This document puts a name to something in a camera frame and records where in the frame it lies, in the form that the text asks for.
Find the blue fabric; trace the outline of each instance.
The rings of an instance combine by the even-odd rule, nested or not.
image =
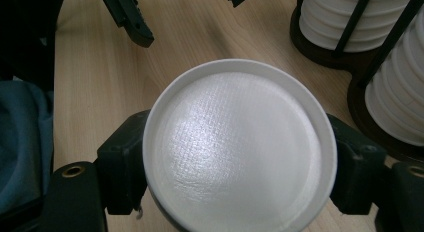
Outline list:
[[[33,84],[0,81],[0,214],[47,191],[52,98]]]

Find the black metal rack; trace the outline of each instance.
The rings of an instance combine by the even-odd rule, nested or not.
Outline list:
[[[299,28],[303,0],[297,0],[297,7],[291,18],[291,40],[304,56],[315,63],[334,69],[346,70],[352,74],[347,97],[349,111],[358,128],[366,136],[382,145],[389,155],[396,159],[423,163],[423,147],[397,140],[375,123],[365,105],[365,88],[418,13],[424,0],[409,1],[381,47],[360,53],[343,52],[368,2],[369,0],[358,1],[336,49],[328,50],[311,43],[303,36]]]

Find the stack of white plates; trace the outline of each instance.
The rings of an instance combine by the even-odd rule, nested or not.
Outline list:
[[[409,0],[370,0],[344,51],[381,46]],[[304,0],[299,21],[312,43],[334,50],[358,0]]]
[[[388,134],[424,146],[424,9],[368,85],[365,101]]]

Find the wooden table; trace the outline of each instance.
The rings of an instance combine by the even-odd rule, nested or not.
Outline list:
[[[327,113],[354,126],[351,76],[302,56],[289,38],[296,0],[138,0],[156,40],[148,49],[117,28],[102,0],[65,0],[56,33],[55,168],[94,161],[97,148],[130,115],[149,109],[184,71],[224,58],[276,66],[301,81]],[[144,217],[108,216],[110,231],[175,231],[147,191]],[[329,200],[305,231],[375,231],[369,216],[340,213]]]

